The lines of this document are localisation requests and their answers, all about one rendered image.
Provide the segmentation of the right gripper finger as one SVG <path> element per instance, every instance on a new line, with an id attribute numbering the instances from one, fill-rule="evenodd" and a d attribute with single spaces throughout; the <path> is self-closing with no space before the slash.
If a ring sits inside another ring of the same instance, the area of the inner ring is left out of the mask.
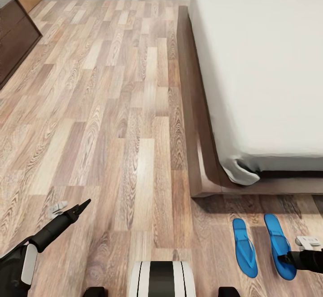
<path id="1" fill-rule="evenodd" d="M 288 252 L 287 252 L 287 255 L 281 255 L 281 256 L 278 256 L 277 258 L 284 263 L 293 265 Z"/>

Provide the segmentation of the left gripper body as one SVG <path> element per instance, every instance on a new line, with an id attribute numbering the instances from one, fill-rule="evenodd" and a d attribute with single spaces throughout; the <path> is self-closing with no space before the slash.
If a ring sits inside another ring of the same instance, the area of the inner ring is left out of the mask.
<path id="1" fill-rule="evenodd" d="M 75 215 L 72 209 L 66 210 L 63 214 L 58 215 L 56 218 L 51 220 L 44 229 L 51 232 L 53 240 L 58 238 L 71 224 L 75 223 L 78 217 Z"/>

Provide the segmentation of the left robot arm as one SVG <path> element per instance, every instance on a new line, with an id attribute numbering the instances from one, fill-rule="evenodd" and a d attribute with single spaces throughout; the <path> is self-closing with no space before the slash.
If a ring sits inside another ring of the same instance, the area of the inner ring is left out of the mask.
<path id="1" fill-rule="evenodd" d="M 42 253 L 71 224 L 75 223 L 91 199 L 65 212 L 61 201 L 48 208 L 49 219 L 41 231 L 27 237 L 0 257 L 0 297 L 27 297 L 31 288 L 38 253 Z"/>

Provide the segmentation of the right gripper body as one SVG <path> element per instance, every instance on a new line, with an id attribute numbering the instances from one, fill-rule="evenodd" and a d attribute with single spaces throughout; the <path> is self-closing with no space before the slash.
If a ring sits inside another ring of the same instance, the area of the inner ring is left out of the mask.
<path id="1" fill-rule="evenodd" d="M 297 270 L 310 270 L 317 273 L 323 273 L 323 270 L 316 264 L 314 250 L 303 250 L 299 252 L 288 252 L 294 267 Z"/>

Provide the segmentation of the sandal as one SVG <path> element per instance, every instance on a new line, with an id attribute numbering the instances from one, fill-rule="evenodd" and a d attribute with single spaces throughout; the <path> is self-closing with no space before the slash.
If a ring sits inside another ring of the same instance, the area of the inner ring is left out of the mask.
<path id="1" fill-rule="evenodd" d="M 255 248 L 249 241 L 245 222 L 241 218 L 235 218 L 233 227 L 238 264 L 248 277 L 256 278 L 258 275 L 258 266 L 255 259 Z"/>
<path id="2" fill-rule="evenodd" d="M 275 267 L 283 279 L 293 280 L 296 276 L 297 269 L 294 265 L 284 263 L 277 258 L 281 255 L 287 255 L 287 252 L 291 251 L 291 246 L 284 236 L 279 220 L 274 214 L 265 214 L 264 220 L 270 235 L 271 251 Z"/>

